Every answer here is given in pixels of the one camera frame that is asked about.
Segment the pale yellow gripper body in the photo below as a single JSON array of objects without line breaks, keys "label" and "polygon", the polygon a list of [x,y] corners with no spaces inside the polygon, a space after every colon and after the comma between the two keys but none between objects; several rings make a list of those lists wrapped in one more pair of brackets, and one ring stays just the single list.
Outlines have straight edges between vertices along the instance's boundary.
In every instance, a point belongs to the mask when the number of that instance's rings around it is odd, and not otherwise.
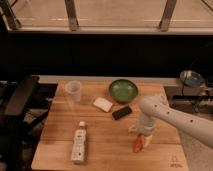
[{"label": "pale yellow gripper body", "polygon": [[139,133],[142,134],[145,137],[148,137],[153,134],[154,128],[153,127],[147,127],[147,126],[138,126],[136,124],[133,124],[128,128],[128,131],[130,133]]}]

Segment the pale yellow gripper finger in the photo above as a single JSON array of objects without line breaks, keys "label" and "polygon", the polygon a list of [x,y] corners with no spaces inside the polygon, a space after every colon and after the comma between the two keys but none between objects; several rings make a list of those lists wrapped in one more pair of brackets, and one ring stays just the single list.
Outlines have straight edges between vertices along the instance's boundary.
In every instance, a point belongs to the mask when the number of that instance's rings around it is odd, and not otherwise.
[{"label": "pale yellow gripper finger", "polygon": [[151,143],[152,141],[152,138],[153,138],[153,135],[150,135],[150,136],[144,136],[143,140],[143,147],[148,147],[149,144]]}]

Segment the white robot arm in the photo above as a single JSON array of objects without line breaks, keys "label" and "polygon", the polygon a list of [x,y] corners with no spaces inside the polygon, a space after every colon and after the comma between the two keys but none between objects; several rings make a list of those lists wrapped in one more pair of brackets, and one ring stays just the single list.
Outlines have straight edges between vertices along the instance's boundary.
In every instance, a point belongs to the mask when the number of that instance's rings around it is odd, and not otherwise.
[{"label": "white robot arm", "polygon": [[142,97],[139,109],[139,119],[128,131],[142,134],[146,144],[154,133],[156,120],[160,119],[213,149],[213,121],[171,108],[162,94]]}]

